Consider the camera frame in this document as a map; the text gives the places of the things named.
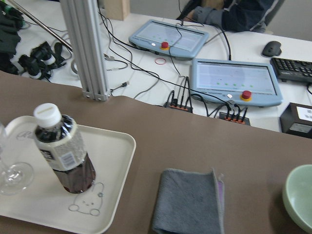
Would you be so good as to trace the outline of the tea bottle white cap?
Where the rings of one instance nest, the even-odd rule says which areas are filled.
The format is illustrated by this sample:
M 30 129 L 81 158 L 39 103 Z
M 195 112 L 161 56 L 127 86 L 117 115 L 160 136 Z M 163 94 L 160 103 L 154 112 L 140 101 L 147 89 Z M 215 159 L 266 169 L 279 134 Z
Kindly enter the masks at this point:
M 87 191 L 96 178 L 75 120 L 58 106 L 44 103 L 34 109 L 35 143 L 64 189 L 73 194 Z

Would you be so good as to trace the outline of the black usb hub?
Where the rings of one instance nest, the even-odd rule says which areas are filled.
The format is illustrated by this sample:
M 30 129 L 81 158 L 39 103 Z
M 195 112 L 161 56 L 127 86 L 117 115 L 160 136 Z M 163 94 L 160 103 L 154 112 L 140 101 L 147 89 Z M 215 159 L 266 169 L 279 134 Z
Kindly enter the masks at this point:
M 188 113 L 193 112 L 193 108 L 188 105 L 178 104 L 177 98 L 174 98 L 170 101 L 166 101 L 163 105 L 164 108 L 180 110 Z
M 232 117 L 232 115 L 227 114 L 225 112 L 219 112 L 219 119 L 248 126 L 251 125 L 250 120 L 248 118 L 244 118 L 244 120 L 242 120 L 242 117 Z

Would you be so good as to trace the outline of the red rubber band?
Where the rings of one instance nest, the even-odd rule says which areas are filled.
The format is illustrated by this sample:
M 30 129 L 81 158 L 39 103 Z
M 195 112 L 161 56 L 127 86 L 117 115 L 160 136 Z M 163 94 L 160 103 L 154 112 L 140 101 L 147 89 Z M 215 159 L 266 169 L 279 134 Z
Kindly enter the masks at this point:
M 157 65 L 164 65 L 166 62 L 167 62 L 167 61 L 166 61 L 166 59 L 164 59 L 164 58 L 156 58 L 156 59 L 155 59 L 155 63 L 156 63 Z

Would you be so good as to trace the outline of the blue teach pendant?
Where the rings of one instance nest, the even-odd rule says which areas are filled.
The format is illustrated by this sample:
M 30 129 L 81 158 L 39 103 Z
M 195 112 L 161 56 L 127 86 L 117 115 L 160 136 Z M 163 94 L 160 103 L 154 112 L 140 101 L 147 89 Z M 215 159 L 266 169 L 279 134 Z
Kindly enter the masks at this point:
M 267 63 L 195 58 L 190 89 L 211 102 L 272 107 L 283 101 L 273 67 Z
M 138 49 L 156 55 L 192 60 L 208 38 L 207 32 L 149 20 L 129 37 L 129 42 Z

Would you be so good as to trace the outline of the grey folded cloth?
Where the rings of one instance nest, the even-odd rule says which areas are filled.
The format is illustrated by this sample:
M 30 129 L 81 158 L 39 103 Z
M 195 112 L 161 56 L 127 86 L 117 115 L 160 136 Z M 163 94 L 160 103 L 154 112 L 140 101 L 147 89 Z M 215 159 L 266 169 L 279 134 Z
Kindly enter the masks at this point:
M 224 183 L 208 173 L 162 172 L 152 229 L 158 234 L 223 234 Z

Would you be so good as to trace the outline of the seated person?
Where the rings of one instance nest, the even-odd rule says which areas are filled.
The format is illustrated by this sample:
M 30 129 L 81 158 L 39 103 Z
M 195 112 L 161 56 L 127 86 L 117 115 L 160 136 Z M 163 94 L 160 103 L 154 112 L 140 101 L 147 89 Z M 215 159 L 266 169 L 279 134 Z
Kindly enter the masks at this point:
M 282 4 L 282 0 L 190 0 L 177 19 L 231 32 L 264 33 Z

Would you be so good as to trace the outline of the black computer mouse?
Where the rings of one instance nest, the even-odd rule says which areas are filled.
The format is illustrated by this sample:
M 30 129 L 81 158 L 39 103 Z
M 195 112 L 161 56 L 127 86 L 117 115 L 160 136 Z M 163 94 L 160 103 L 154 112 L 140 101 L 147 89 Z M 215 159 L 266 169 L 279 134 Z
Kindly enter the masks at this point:
M 263 48 L 261 55 L 265 57 L 274 57 L 281 55 L 281 43 L 278 41 L 270 41 Z

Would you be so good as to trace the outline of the cream rabbit tray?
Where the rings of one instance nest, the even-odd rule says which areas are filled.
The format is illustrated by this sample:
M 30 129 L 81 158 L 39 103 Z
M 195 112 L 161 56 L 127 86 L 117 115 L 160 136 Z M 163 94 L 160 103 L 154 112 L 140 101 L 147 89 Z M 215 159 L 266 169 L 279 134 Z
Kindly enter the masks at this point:
M 78 234 L 100 234 L 113 222 L 136 141 L 126 133 L 81 125 L 79 127 L 89 158 L 96 171 L 93 186 L 71 194 L 38 151 L 33 117 L 22 116 L 6 127 L 7 153 L 34 168 L 33 183 L 16 195 L 0 197 L 0 214 Z

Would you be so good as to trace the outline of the black power box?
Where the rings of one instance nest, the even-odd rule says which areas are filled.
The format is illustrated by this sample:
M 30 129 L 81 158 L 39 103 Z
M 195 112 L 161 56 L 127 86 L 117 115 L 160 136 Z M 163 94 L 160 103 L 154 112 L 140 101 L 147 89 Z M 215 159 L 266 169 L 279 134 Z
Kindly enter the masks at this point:
M 283 133 L 312 138 L 312 107 L 290 102 L 280 116 L 280 124 Z

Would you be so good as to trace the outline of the black keyboard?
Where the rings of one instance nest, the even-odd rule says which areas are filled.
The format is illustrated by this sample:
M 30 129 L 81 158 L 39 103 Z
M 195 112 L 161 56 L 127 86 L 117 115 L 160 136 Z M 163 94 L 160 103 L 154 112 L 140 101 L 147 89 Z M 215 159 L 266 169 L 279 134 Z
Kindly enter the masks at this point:
M 312 82 L 311 62 L 285 58 L 271 58 L 270 64 L 273 67 L 276 77 L 283 82 L 288 80 L 305 83 Z

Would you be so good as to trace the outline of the clear wine glass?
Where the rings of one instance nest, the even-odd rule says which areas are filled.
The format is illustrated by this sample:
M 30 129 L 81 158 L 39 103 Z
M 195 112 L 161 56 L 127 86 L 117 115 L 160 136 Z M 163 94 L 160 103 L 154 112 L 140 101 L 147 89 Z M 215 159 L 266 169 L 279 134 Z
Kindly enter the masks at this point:
M 5 163 L 4 150 L 7 143 L 7 133 L 0 123 L 0 193 L 15 195 L 24 190 L 33 182 L 34 169 L 26 162 L 16 162 L 12 165 Z

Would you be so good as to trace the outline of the green ceramic bowl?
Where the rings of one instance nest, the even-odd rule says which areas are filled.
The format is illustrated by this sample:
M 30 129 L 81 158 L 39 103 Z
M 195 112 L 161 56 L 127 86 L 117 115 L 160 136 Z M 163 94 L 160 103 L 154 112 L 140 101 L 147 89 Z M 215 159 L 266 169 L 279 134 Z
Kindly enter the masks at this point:
M 307 233 L 312 232 L 312 166 L 301 165 L 287 176 L 283 204 L 291 219 Z

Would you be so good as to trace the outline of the aluminium frame post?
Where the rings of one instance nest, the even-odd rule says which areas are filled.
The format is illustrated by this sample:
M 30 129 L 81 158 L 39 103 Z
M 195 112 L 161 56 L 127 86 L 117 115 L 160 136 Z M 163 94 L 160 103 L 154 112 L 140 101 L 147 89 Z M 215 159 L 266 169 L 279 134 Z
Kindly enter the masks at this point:
M 61 0 L 60 4 L 83 95 L 96 101 L 106 101 L 111 93 L 106 77 L 97 1 Z

